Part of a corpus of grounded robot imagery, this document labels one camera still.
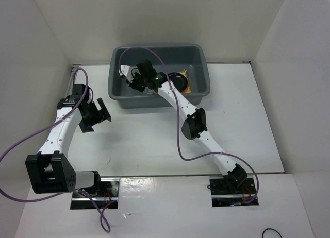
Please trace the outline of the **black round plate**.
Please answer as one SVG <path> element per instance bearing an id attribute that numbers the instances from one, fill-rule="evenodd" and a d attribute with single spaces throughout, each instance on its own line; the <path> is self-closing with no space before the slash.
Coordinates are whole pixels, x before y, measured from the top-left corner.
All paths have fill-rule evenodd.
<path id="1" fill-rule="evenodd" d="M 183 93 L 188 87 L 188 79 L 182 73 L 172 72 L 168 74 L 169 79 L 174 84 L 174 86 Z"/>

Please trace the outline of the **woven bamboo placemat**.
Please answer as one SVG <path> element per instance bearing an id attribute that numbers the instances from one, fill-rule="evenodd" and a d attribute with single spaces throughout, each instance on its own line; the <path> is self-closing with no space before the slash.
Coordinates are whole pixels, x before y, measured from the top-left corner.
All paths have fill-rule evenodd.
<path id="1" fill-rule="evenodd" d="M 188 75 L 187 75 L 187 70 L 183 70 L 181 72 L 178 73 L 182 73 L 184 76 L 187 77 L 188 79 Z M 164 73 L 164 72 L 159 72 L 156 73 L 156 75 L 152 78 L 152 82 L 155 85 L 154 90 L 157 92 L 157 89 L 161 87 L 161 85 L 166 82 L 169 79 L 168 74 Z M 183 93 L 191 93 L 191 88 L 190 88 L 190 83 L 189 83 L 189 79 L 188 79 L 188 87 L 186 88 L 186 90 Z"/>

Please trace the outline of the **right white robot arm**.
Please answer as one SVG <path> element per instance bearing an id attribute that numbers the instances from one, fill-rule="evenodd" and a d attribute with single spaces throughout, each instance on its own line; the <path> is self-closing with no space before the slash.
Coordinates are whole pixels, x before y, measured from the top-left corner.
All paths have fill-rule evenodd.
<path id="1" fill-rule="evenodd" d="M 245 169 L 232 160 L 234 155 L 224 152 L 215 141 L 207 128 L 206 112 L 197 108 L 182 94 L 182 85 L 176 83 L 176 78 L 188 85 L 188 80 L 180 72 L 166 74 L 156 72 L 149 60 L 142 60 L 136 65 L 138 71 L 134 72 L 131 66 L 121 65 L 120 73 L 126 77 L 126 82 L 132 89 L 143 92 L 149 88 L 166 100 L 177 113 L 177 150 L 184 161 L 194 161 L 202 157 L 210 157 L 219 168 L 224 178 L 224 188 L 231 193 L 238 193 L 248 178 Z M 192 140 L 205 149 L 206 153 L 185 158 L 181 152 L 180 135 Z"/>

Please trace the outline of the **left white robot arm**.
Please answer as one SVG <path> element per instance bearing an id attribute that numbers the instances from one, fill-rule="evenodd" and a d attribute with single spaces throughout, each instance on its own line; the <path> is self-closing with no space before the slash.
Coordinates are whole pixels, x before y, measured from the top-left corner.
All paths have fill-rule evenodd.
<path id="1" fill-rule="evenodd" d="M 76 171 L 68 160 L 68 152 L 77 127 L 83 133 L 93 132 L 93 126 L 111 121 L 103 100 L 90 100 L 90 88 L 73 85 L 72 94 L 57 105 L 57 115 L 45 143 L 25 160 L 33 191 L 36 194 L 68 193 L 84 189 L 90 196 L 103 190 L 97 171 Z"/>

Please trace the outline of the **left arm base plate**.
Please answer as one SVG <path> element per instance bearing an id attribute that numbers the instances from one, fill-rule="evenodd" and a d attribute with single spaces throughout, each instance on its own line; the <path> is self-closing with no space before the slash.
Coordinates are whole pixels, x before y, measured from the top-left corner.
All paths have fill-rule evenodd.
<path id="1" fill-rule="evenodd" d="M 117 209 L 119 204 L 120 178 L 102 177 L 101 190 L 87 191 L 95 204 L 102 209 Z M 95 206 L 78 190 L 72 193 L 71 210 L 92 210 Z"/>

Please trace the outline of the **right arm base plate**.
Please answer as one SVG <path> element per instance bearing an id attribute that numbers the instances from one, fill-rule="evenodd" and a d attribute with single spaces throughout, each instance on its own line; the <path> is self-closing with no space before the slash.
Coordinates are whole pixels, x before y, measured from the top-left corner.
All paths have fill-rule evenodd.
<path id="1" fill-rule="evenodd" d="M 256 186 L 253 177 L 247 180 L 234 192 L 231 192 L 225 184 L 223 177 L 210 177 L 207 188 L 210 190 L 211 201 L 213 207 L 240 207 L 240 206 L 257 206 L 258 198 L 252 202 L 245 203 L 254 197 Z"/>

